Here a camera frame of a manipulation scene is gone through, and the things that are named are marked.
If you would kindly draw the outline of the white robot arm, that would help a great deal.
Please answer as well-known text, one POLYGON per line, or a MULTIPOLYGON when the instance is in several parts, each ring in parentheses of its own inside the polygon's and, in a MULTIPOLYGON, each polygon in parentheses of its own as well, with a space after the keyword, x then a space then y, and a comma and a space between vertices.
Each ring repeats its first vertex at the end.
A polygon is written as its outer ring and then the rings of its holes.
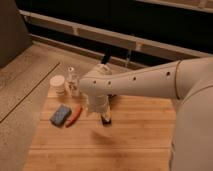
POLYGON ((213 57, 117 75, 99 64, 80 79, 79 88, 93 109, 109 94, 179 100, 169 171, 213 171, 213 57))

